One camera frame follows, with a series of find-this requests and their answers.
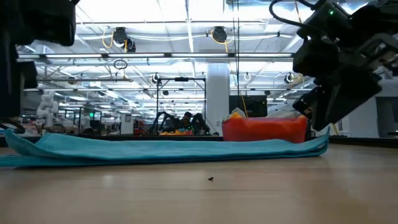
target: wooden table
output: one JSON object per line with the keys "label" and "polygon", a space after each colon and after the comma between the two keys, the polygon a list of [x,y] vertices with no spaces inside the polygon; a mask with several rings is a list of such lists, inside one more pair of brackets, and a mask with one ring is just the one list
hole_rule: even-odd
{"label": "wooden table", "polygon": [[303,159],[0,168],[0,223],[398,223],[398,151],[331,145]]}

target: person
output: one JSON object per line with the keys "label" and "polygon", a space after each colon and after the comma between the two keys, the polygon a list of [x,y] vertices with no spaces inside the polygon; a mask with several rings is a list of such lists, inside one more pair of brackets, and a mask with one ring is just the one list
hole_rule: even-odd
{"label": "person", "polygon": [[192,114],[190,112],[185,112],[184,117],[182,118],[181,128],[189,128],[191,126],[191,118]]}

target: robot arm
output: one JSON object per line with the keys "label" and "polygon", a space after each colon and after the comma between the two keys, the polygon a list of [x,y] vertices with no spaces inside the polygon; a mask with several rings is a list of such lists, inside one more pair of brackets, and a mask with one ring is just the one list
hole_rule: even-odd
{"label": "robot arm", "polygon": [[382,88],[381,77],[374,73],[380,67],[398,67],[398,1],[379,1],[349,15],[332,0],[312,5],[297,0],[315,12],[303,23],[278,20],[299,26],[297,34],[304,44],[294,55],[293,71],[315,78],[317,85],[302,95],[293,107],[312,119],[321,130],[336,123],[366,102]]}

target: red bag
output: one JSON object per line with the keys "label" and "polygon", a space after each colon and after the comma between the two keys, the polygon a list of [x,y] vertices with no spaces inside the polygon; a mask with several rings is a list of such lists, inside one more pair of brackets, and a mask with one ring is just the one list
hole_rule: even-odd
{"label": "red bag", "polygon": [[223,122],[224,141],[283,139],[292,143],[305,140],[307,118],[230,118]]}

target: blue cloth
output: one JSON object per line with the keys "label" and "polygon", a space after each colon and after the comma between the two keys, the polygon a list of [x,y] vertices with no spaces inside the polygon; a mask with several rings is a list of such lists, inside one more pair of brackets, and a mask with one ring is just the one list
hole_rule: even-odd
{"label": "blue cloth", "polygon": [[257,142],[104,141],[46,134],[33,144],[7,130],[6,141],[19,155],[0,156],[0,166],[99,166],[319,156],[327,150],[328,134],[300,144],[278,139]]}

